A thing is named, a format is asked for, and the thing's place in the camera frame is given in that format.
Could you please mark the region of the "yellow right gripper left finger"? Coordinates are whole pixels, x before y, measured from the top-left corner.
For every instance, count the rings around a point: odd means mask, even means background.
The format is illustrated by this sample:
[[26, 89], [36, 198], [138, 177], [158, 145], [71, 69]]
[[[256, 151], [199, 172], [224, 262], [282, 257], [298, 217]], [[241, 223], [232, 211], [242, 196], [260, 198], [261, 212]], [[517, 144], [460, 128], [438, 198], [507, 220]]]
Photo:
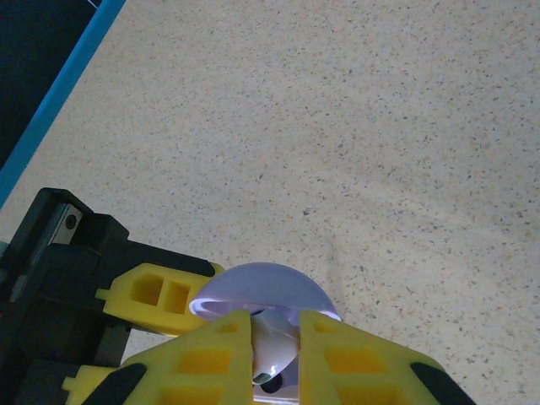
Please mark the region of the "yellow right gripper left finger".
[[253, 405], [251, 317], [217, 321], [135, 354], [86, 405]]

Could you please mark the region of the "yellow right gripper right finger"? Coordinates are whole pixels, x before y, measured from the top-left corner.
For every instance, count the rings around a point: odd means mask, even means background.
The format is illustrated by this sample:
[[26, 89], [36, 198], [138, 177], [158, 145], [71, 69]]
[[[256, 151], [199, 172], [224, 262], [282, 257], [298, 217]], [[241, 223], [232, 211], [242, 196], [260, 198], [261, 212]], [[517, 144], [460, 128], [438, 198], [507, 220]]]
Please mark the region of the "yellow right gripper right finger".
[[434, 359], [312, 310], [300, 313], [299, 405], [477, 405]]

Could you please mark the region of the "purple earbud charging case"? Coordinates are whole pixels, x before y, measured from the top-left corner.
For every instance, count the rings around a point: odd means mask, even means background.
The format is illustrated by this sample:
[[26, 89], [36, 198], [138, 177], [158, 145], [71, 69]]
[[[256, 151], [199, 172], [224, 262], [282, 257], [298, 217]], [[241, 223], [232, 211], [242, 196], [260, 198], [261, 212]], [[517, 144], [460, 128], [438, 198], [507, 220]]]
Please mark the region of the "purple earbud charging case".
[[207, 321], [249, 311], [253, 396], [272, 405], [299, 405], [300, 312], [341, 319], [315, 281], [271, 262], [250, 262], [215, 276], [191, 300], [189, 309]]

